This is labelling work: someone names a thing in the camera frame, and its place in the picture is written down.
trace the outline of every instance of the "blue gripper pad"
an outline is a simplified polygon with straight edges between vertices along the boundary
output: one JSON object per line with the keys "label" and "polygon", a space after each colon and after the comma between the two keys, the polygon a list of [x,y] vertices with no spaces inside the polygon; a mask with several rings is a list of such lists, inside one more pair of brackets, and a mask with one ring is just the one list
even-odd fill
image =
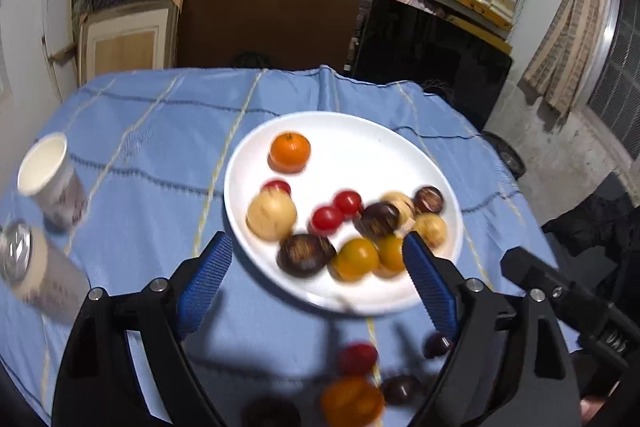
{"label": "blue gripper pad", "polygon": [[455,341],[458,337],[456,298],[433,264],[432,256],[417,233],[410,233],[404,238],[404,265],[431,317],[431,322],[450,341]]}
{"label": "blue gripper pad", "polygon": [[232,255],[231,239],[222,233],[214,238],[200,255],[200,267],[178,298],[176,305],[175,333],[180,340],[184,340],[200,327],[231,264]]}

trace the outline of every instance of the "metal can lid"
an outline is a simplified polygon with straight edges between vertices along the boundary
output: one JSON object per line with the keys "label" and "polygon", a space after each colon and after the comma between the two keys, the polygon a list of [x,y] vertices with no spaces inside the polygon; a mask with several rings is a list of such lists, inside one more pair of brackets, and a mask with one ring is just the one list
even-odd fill
{"label": "metal can lid", "polygon": [[31,228],[23,221],[10,224],[0,234],[0,276],[9,284],[24,279],[31,258]]}

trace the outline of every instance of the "brown cardboard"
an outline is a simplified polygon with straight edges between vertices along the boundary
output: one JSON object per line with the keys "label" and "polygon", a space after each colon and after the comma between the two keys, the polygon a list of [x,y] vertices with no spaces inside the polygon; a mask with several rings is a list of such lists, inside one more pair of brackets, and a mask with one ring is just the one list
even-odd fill
{"label": "brown cardboard", "polygon": [[184,0],[177,66],[224,68],[255,52],[277,69],[342,71],[357,15],[358,0]]}

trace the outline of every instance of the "can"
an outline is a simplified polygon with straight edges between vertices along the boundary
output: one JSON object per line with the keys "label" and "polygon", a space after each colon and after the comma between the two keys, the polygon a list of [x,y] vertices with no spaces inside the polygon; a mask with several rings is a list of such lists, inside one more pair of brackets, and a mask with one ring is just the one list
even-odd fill
{"label": "can", "polygon": [[66,324],[76,320],[90,289],[86,275],[23,221],[0,234],[0,277],[20,301]]}

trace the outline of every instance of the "window screen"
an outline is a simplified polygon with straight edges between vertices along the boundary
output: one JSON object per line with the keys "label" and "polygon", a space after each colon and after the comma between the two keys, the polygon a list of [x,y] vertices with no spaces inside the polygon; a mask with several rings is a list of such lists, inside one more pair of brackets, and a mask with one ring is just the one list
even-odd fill
{"label": "window screen", "polygon": [[640,154],[639,4],[620,0],[609,56],[588,102],[633,159]]}

